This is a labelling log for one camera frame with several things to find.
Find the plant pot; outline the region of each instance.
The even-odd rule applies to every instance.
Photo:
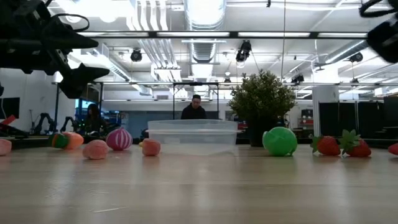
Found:
[[[262,135],[265,131],[270,131],[272,128],[277,126],[277,121],[274,120],[262,120],[248,122],[248,134],[250,140],[250,146],[262,147]]]

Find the black shirt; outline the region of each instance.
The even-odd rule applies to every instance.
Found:
[[[182,110],[181,119],[206,119],[206,111],[201,106],[194,109],[190,103]]]

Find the potted plant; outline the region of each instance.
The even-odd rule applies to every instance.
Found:
[[[293,89],[285,86],[270,71],[260,70],[243,78],[241,86],[232,90],[228,103],[232,110],[248,123],[250,145],[262,146],[262,134],[277,126],[295,104]]]

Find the man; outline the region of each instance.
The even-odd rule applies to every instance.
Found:
[[[184,108],[181,119],[206,119],[206,111],[200,106],[200,96],[194,95],[192,102]]]

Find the woman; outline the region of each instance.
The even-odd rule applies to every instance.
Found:
[[[86,133],[96,131],[100,133],[101,128],[106,132],[105,120],[101,117],[101,112],[97,105],[92,103],[87,107],[87,117],[85,121]]]

